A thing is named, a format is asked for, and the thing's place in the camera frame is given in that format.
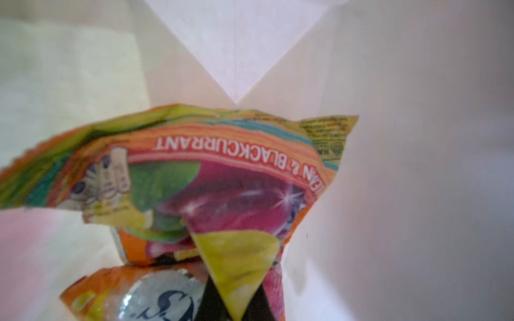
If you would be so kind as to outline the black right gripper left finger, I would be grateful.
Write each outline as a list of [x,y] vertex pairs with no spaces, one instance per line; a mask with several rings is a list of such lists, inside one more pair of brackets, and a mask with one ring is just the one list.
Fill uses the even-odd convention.
[[194,321],[229,321],[231,320],[225,304],[211,278],[206,287]]

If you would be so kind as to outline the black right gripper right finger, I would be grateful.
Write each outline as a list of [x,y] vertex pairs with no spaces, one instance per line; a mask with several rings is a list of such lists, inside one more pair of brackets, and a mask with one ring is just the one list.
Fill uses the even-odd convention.
[[251,299],[242,320],[276,321],[276,318],[274,317],[274,314],[270,308],[263,284],[259,286],[258,290]]

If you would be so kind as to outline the orange fruits candy packet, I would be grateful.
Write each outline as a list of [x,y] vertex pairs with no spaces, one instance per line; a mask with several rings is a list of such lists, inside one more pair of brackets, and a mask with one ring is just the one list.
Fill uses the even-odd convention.
[[231,320],[261,284],[284,320],[284,247],[357,121],[162,106],[30,149],[1,171],[1,208],[71,210],[114,229],[125,265],[61,294],[78,320],[194,320],[208,278]]

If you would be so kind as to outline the white green paper bag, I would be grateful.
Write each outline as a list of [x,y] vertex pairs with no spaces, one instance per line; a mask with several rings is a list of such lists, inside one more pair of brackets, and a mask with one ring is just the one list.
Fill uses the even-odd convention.
[[513,319],[512,1],[2,1],[1,165],[164,104],[356,114],[288,320]]

